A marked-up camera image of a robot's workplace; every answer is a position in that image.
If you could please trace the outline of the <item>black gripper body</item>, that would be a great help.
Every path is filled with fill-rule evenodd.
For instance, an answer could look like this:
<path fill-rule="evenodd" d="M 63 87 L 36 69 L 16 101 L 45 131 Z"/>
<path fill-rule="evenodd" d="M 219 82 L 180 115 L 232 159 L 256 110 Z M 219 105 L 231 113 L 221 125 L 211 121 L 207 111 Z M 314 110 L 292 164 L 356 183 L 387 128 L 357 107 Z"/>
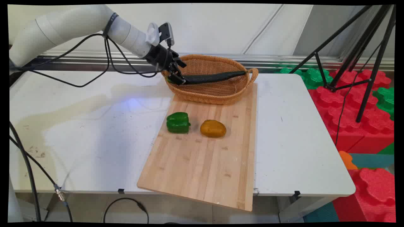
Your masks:
<path fill-rule="evenodd" d="M 166 70 L 169 73 L 177 73 L 178 75 L 181 75 L 179 66 L 176 66 L 173 63 L 174 57 L 179 57 L 179 55 L 170 48 L 166 49 L 160 44 L 157 46 L 151 46 L 150 51 L 145 56 L 145 60 L 147 63 L 154 66 L 155 69 L 147 71 L 147 73 Z"/>

